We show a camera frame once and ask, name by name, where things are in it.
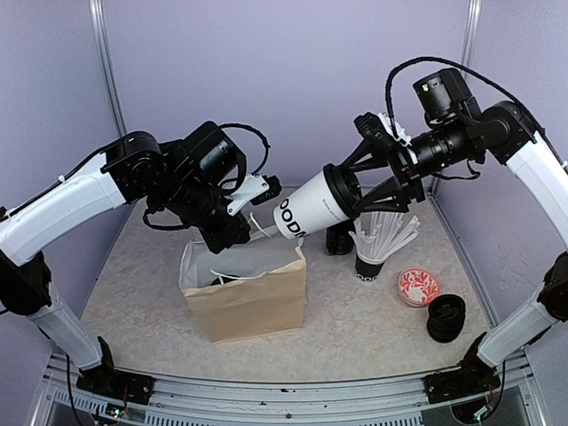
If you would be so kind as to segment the brown paper bag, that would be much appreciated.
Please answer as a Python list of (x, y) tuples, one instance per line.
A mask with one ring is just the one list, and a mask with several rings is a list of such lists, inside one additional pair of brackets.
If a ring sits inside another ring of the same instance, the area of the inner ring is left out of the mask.
[[(192, 318), (212, 343), (296, 331), (303, 327), (306, 290), (304, 239), (288, 240), (276, 226), (215, 255), (204, 240), (185, 245), (178, 286)], [(211, 286), (217, 277), (233, 279)]]

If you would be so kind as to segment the stack of black cup lids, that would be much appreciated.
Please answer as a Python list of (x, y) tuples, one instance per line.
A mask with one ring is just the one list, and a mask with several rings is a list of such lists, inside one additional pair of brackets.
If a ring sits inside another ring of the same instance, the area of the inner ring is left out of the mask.
[(428, 306), (427, 331), (438, 343), (450, 343), (461, 333), (465, 318), (466, 304), (455, 294), (436, 297)]

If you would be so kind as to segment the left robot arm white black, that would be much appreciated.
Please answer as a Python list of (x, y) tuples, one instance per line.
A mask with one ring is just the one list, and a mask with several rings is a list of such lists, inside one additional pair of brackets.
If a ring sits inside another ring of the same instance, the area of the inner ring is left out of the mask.
[(146, 202), (146, 214), (169, 211), (178, 228), (195, 228), (219, 253), (249, 241), (248, 204), (278, 194), (276, 177), (249, 170), (228, 126), (207, 121), (185, 138), (159, 142), (134, 131), (89, 154), (32, 199), (1, 211), (1, 302), (42, 330), (107, 395), (124, 385), (106, 342), (89, 334), (59, 298), (43, 250), (110, 210)]

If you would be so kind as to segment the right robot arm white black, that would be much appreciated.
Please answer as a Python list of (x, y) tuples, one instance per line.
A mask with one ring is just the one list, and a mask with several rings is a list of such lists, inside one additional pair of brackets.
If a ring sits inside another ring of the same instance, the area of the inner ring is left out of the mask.
[[(566, 320), (567, 172), (540, 124), (512, 94), (481, 108), (463, 80), (467, 69), (448, 59), (414, 83), (427, 130), (407, 136), (392, 99), (384, 114), (355, 119), (361, 141), (339, 166), (325, 168), (326, 180), (345, 217), (364, 212), (404, 212), (422, 201), (422, 180), (444, 178), (456, 191), (441, 204), (450, 227), (494, 306), (493, 293), (506, 288), (514, 305), (479, 336), (454, 374), (454, 387), (471, 394), (485, 383), (488, 367), (537, 340)], [(455, 164), (492, 158), (499, 173), (472, 170), (445, 177)]]

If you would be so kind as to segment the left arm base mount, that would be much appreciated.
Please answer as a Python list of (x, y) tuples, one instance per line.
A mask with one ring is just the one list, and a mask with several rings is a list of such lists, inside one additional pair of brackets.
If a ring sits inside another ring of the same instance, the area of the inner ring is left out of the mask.
[(120, 399), (125, 403), (147, 406), (154, 390), (155, 379), (150, 375), (117, 369), (109, 345), (101, 336), (97, 339), (101, 349), (100, 363), (93, 368), (80, 369), (77, 388), (100, 396)]

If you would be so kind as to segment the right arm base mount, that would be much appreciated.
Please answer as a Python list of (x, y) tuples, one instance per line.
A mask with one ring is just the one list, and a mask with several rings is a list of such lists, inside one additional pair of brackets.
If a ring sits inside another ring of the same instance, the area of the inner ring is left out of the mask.
[(422, 381), (430, 404), (465, 398), (501, 387), (496, 367), (489, 367), (478, 355), (481, 334), (466, 351), (458, 368), (426, 375)]

